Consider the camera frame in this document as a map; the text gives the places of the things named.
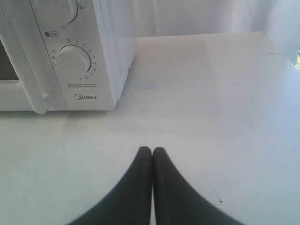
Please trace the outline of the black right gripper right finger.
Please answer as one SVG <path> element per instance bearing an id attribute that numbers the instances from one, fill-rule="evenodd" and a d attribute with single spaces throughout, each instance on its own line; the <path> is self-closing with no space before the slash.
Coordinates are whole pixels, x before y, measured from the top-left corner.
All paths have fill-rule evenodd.
<path id="1" fill-rule="evenodd" d="M 184 179 L 166 150 L 152 155 L 155 219 L 158 225 L 238 225 L 239 221 L 215 207 Z"/>

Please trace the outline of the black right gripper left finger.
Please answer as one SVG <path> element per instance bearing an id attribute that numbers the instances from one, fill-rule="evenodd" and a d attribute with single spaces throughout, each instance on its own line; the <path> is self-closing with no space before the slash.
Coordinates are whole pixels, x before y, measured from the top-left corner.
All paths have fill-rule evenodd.
<path id="1" fill-rule="evenodd" d="M 143 146 L 116 186 L 71 225 L 149 225 L 152 201 L 152 152 Z"/>

